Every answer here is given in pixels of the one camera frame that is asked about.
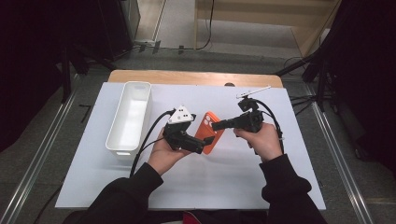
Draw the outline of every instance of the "white tabletop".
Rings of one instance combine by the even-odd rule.
[[[117,160],[105,146],[122,87],[123,83],[104,83],[55,207],[87,208],[105,185],[129,176],[132,162]],[[164,111],[184,105],[197,115],[187,130],[194,136],[206,111],[214,112],[220,119],[237,117],[242,111],[236,94],[257,89],[154,84],[149,125]],[[272,109],[284,133],[285,153],[289,154],[296,173],[311,183],[309,195],[318,209],[326,209],[287,91],[272,88],[251,97]],[[148,142],[157,138],[167,119],[160,121]],[[264,121],[272,122],[265,115]],[[148,160],[150,151],[151,147],[145,150],[137,168]],[[164,183],[150,195],[148,207],[155,210],[267,209],[269,203],[261,196],[265,179],[259,163],[260,158],[247,142],[236,138],[231,129],[226,130],[212,153],[191,154],[164,174]]]

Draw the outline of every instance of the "hand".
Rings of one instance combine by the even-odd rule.
[[[282,155],[279,138],[272,124],[263,123],[262,128],[257,133],[250,133],[243,129],[234,129],[233,132],[253,146],[256,153],[262,158],[262,162],[270,161]]]
[[[177,161],[189,155],[190,152],[184,149],[173,150],[166,140],[163,139],[163,128],[158,135],[158,139],[161,140],[154,144],[148,158],[148,164],[157,171],[159,175],[163,175],[172,168]]]

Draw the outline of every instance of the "white rectangular tray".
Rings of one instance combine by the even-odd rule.
[[[106,148],[119,160],[133,160],[149,126],[151,85],[127,82],[106,140]]]

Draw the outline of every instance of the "metal rail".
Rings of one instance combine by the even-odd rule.
[[[41,142],[40,147],[38,148],[35,156],[33,157],[29,168],[26,170],[26,173],[24,174],[20,184],[16,187],[15,192],[8,204],[6,212],[3,214],[3,217],[0,220],[0,224],[15,223],[15,221],[17,220],[18,214],[20,213],[35,183],[35,180],[37,179],[37,176],[41,171],[44,161],[50,153],[52,144],[55,141],[55,138],[64,123],[64,119],[66,118],[71,105],[73,104],[73,101],[76,97],[76,92],[78,90],[78,86],[81,81],[82,78],[79,75],[75,75],[75,88],[72,90],[70,97],[67,99],[67,101],[60,106],[54,120],[49,126],[49,129],[47,130],[46,135],[44,136],[43,141]]]
[[[308,94],[315,94],[315,91],[311,86],[305,84],[305,87]],[[346,188],[349,200],[355,209],[359,223],[374,223],[366,203],[361,195],[361,191],[359,190],[359,187],[353,178],[346,160],[344,159],[341,148],[338,146],[337,140],[335,139],[335,136],[332,132],[332,128],[329,124],[329,121],[327,120],[326,113],[321,112],[316,103],[313,103],[312,106],[318,119],[320,128],[323,131],[324,137],[329,146],[330,152],[332,153],[332,158],[334,159],[335,165]]]

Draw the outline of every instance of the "black sleeve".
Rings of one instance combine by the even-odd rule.
[[[108,184],[78,223],[137,223],[148,211],[149,195],[163,183],[147,163],[131,178]]]
[[[268,223],[326,223],[307,194],[309,182],[297,176],[288,155],[260,164],[267,185],[262,197],[270,204]]]

